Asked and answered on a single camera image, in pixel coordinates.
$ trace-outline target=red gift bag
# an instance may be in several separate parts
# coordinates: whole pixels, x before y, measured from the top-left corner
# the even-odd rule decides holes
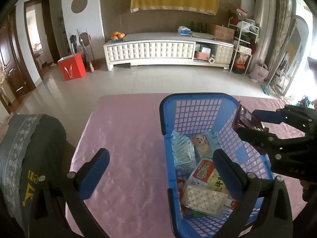
[[[66,81],[81,78],[86,74],[81,52],[62,57],[57,63]]]

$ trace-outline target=snack package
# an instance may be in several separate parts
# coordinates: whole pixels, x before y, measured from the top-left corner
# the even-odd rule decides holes
[[[187,183],[196,184],[210,190],[218,191],[227,194],[225,207],[234,210],[238,201],[234,200],[225,184],[223,183],[219,173],[217,172],[214,163],[208,158],[203,158],[196,169],[191,173]]]
[[[208,215],[220,215],[228,195],[209,190],[195,184],[187,184],[183,190],[181,204]]]
[[[173,131],[171,142],[175,168],[192,171],[196,167],[196,159],[191,140],[187,136]]]
[[[222,144],[219,135],[215,131],[204,132],[197,134],[191,138],[198,159],[210,158],[212,159],[213,152],[216,149],[222,149]]]

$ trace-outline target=orange box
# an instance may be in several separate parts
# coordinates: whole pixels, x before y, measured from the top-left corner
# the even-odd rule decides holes
[[[62,57],[57,63],[66,81],[81,78],[86,74],[81,52]]]
[[[223,26],[211,24],[210,25],[210,34],[212,34],[215,39],[223,41],[232,41],[235,34],[235,30],[231,28],[226,28]]]
[[[195,51],[195,58],[197,59],[208,61],[209,57],[210,57],[210,54],[204,54],[199,51]]]

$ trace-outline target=mop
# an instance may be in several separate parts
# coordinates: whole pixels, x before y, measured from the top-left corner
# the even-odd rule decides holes
[[[80,36],[80,34],[79,34],[78,29],[77,29],[77,34],[78,34],[78,36],[79,36],[79,41],[81,42],[81,45],[84,47],[84,50],[85,50],[86,55],[87,55],[87,57],[88,57],[88,62],[89,62],[90,71],[91,71],[91,72],[94,72],[95,69],[94,69],[94,67],[93,67],[93,64],[91,63],[91,60],[90,60],[89,55],[88,55],[88,53],[87,53],[86,47],[85,47],[85,45],[84,45],[84,41],[82,40],[82,38],[81,38],[81,36]]]

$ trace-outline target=blue plastic basket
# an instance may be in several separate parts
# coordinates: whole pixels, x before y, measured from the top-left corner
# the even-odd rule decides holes
[[[223,150],[233,162],[245,172],[254,172],[259,178],[273,179],[267,156],[260,155],[249,143],[241,141],[232,128],[238,101],[222,93],[173,94],[160,105],[162,134],[164,135],[165,155],[168,173],[168,197],[171,225],[175,237],[213,237],[228,219],[232,210],[226,210],[221,217],[183,218],[180,210],[176,179],[185,176],[175,170],[171,133],[173,130],[188,137],[207,131],[216,131]],[[258,198],[248,224],[256,219],[263,198]]]

